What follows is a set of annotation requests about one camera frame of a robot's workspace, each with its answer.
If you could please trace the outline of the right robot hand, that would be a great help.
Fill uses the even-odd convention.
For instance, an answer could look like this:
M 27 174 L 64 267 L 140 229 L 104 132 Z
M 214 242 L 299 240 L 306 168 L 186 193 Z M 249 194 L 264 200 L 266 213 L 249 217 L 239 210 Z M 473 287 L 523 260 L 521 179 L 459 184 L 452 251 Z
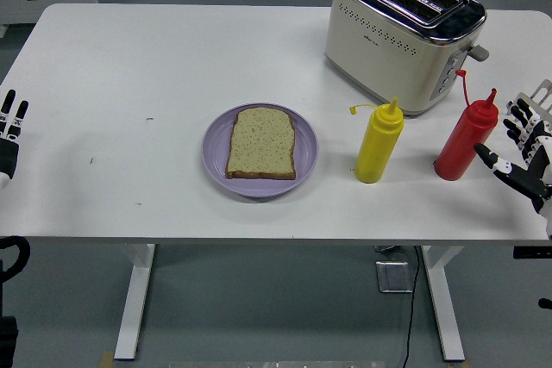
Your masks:
M 474 145 L 474 151 L 495 177 L 531 200 L 551 235 L 551 122 L 521 98 L 510 105 L 510 114 L 513 118 L 504 120 L 506 133 L 526 167 L 499 157 L 482 143 Z

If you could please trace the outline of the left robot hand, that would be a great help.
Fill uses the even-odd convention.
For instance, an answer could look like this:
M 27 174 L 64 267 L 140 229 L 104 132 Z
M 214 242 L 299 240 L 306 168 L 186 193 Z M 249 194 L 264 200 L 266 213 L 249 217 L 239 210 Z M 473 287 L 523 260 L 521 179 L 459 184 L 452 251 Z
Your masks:
M 16 100 L 16 91 L 8 90 L 1 105 L 1 189 L 3 190 L 16 172 L 22 123 L 28 111 L 28 101 L 22 100 L 15 116 L 9 115 Z

